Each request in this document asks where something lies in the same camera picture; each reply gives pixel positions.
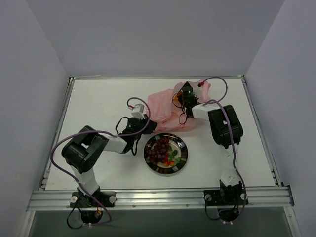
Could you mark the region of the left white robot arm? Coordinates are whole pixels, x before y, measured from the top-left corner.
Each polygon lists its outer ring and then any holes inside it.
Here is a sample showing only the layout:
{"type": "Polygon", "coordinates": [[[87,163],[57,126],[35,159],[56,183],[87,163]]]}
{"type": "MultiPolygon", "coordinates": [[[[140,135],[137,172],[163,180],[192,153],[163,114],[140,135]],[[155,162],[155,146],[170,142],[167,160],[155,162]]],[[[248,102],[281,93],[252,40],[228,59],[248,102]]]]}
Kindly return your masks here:
{"type": "Polygon", "coordinates": [[[152,134],[157,123],[148,117],[129,118],[126,128],[117,137],[96,133],[91,126],[85,126],[80,135],[74,137],[62,149],[61,155],[72,168],[78,179],[82,202],[88,207],[99,203],[100,190],[93,167],[103,151],[126,154],[143,134],[152,134]]]}

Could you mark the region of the dark red grape bunch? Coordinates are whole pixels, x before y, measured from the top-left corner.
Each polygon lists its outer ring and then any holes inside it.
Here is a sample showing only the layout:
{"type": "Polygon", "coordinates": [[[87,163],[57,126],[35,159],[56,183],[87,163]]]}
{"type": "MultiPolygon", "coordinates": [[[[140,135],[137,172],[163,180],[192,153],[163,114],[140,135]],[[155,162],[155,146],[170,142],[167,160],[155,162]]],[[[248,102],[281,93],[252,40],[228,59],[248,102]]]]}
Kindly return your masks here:
{"type": "Polygon", "coordinates": [[[170,143],[168,138],[156,140],[154,146],[148,151],[149,159],[152,163],[166,163],[168,161],[168,151],[170,143]]]}

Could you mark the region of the pink plastic bag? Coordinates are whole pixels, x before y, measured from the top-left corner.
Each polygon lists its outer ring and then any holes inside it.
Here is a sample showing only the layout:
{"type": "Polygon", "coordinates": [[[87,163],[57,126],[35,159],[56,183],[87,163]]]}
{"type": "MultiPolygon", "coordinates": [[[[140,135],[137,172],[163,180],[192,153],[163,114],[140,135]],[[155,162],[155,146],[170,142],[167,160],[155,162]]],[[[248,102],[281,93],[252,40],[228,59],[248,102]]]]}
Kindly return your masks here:
{"type": "Polygon", "coordinates": [[[189,131],[197,126],[197,120],[186,118],[180,104],[173,99],[184,83],[177,83],[173,89],[167,89],[148,96],[147,104],[151,111],[151,120],[157,123],[155,132],[189,131]]]}

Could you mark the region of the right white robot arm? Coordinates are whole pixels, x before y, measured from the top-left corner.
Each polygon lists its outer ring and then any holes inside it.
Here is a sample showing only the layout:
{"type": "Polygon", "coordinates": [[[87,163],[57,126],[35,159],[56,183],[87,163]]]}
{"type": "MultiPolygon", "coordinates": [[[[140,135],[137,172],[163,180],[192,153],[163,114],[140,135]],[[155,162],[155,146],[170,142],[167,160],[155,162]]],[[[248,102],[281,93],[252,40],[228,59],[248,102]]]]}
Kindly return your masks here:
{"type": "Polygon", "coordinates": [[[219,198],[228,205],[238,202],[240,195],[244,193],[244,182],[237,170],[236,162],[243,128],[232,105],[222,106],[214,99],[206,102],[200,100],[198,91],[203,85],[202,81],[194,88],[192,84],[185,82],[174,98],[180,103],[186,119],[209,122],[213,140],[223,153],[219,198]]]}

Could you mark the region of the yellow orange fake fruit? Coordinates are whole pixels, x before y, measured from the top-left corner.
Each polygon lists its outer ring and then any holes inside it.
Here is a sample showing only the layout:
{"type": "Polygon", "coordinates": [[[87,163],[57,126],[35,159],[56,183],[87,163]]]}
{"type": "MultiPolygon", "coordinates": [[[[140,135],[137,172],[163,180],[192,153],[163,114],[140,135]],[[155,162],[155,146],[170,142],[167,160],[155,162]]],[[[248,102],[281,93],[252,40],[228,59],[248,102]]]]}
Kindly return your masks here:
{"type": "Polygon", "coordinates": [[[172,96],[172,102],[175,104],[181,104],[181,92],[177,92],[172,96]]]}

